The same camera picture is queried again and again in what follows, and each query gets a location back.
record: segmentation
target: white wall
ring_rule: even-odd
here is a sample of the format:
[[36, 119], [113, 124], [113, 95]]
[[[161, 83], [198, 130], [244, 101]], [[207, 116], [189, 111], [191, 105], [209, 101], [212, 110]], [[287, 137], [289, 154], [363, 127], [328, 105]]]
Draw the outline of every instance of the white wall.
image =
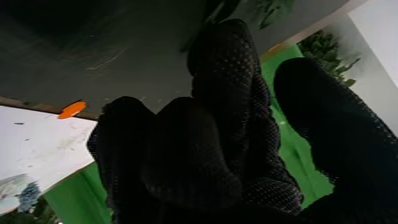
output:
[[398, 1], [370, 1], [351, 18], [398, 86]]
[[[258, 52], [264, 54], [283, 42], [297, 43], [369, 0], [296, 0], [292, 13], [264, 29], [251, 23]], [[253, 19], [255, 6], [242, 6], [239, 18]]]
[[358, 80], [353, 90], [398, 135], [398, 88], [351, 17], [345, 16], [326, 30], [340, 37], [340, 55], [345, 61], [351, 62], [361, 57], [347, 72], [347, 76]]
[[97, 122], [0, 106], [0, 180], [27, 173], [42, 191], [93, 163], [86, 142]]

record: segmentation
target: gloved hand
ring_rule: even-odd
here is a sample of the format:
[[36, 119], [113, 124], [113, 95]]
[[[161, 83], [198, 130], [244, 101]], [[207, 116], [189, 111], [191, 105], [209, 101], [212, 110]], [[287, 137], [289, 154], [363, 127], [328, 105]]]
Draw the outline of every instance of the gloved hand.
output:
[[[301, 211], [303, 194], [278, 155], [269, 89], [241, 20], [203, 31], [189, 69], [193, 98], [177, 99], [157, 115], [138, 99], [120, 98], [93, 132], [90, 150], [120, 222], [125, 215], [145, 217], [143, 221], [173, 220], [180, 209], [207, 223], [210, 217], [232, 219], [237, 208], [292, 215]], [[130, 211], [134, 203], [139, 208]]]

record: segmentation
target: leaf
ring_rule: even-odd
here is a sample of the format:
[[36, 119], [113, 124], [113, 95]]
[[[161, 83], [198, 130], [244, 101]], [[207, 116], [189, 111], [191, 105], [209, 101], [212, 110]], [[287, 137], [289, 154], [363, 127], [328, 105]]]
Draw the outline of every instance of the leaf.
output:
[[331, 33], [326, 35], [326, 40], [328, 40], [328, 42], [333, 42], [335, 41], [335, 38], [333, 38], [333, 34]]
[[340, 60], [337, 60], [337, 61], [331, 62], [331, 70], [337, 71], [337, 68], [340, 67], [340, 64], [342, 64], [342, 61]]
[[239, 8], [241, 5], [241, 0], [226, 0], [225, 1], [225, 6], [221, 8], [221, 11], [217, 13], [216, 22], [221, 22], [225, 19], [228, 19], [228, 17], [233, 15], [233, 12]]
[[347, 66], [342, 66], [338, 69], [337, 69], [337, 72], [340, 74], [344, 74], [354, 67], [354, 65], [358, 64], [358, 62], [361, 61], [361, 58], [356, 59], [356, 61], [347, 65]]
[[326, 62], [326, 70], [328, 71], [337, 71], [337, 68], [340, 66], [340, 62]]
[[322, 49], [322, 43], [321, 43], [321, 41], [315, 41], [313, 42], [313, 50], [317, 51], [317, 50], [321, 50]]
[[294, 2], [296, 0], [258, 0], [258, 10], [262, 10], [260, 29], [264, 29], [289, 14], [292, 11]]
[[337, 51], [329, 51], [329, 52], [326, 53], [324, 58], [326, 58], [328, 61], [335, 61], [337, 58], [338, 58], [338, 53], [337, 53]]
[[356, 84], [356, 80], [354, 79], [349, 79], [347, 81], [345, 81], [345, 86], [347, 87], [353, 87], [354, 86], [354, 84]]
[[315, 58], [315, 55], [313, 55], [312, 51], [306, 51], [306, 52], [305, 52], [305, 56], [306, 56], [308, 58]]

